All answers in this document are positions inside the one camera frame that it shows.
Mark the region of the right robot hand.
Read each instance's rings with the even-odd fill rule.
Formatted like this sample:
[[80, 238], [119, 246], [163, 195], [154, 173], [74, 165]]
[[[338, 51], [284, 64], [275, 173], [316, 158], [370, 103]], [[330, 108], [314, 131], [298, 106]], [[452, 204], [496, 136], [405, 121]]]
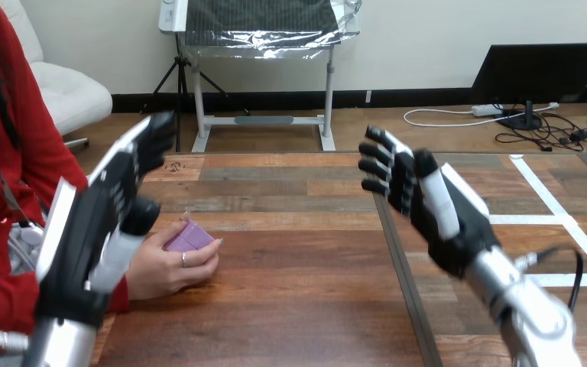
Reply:
[[362, 189], [376, 193], [426, 240], [429, 256], [444, 270], [463, 278], [475, 257], [498, 240], [488, 219], [448, 180], [433, 153], [411, 150], [390, 132], [369, 125], [358, 146]]

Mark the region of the person's hand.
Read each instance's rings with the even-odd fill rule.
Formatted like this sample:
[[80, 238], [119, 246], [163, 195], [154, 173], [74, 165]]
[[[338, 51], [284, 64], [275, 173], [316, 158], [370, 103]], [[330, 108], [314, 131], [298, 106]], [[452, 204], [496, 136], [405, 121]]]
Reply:
[[223, 239], [215, 239], [191, 252], [164, 250], [164, 245], [182, 232], [189, 221], [190, 214], [182, 213], [177, 221], [146, 239], [136, 251], [125, 273], [130, 301], [175, 294], [214, 275]]

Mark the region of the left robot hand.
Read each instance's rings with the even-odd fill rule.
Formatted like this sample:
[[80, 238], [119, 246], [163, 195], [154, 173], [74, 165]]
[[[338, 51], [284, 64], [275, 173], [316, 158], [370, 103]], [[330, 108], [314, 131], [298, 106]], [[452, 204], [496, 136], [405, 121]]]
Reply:
[[58, 183], [35, 271], [36, 320], [100, 327], [112, 292], [159, 217], [160, 204], [138, 189], [163, 165], [175, 135], [174, 111], [149, 115], [115, 141], [85, 188]]

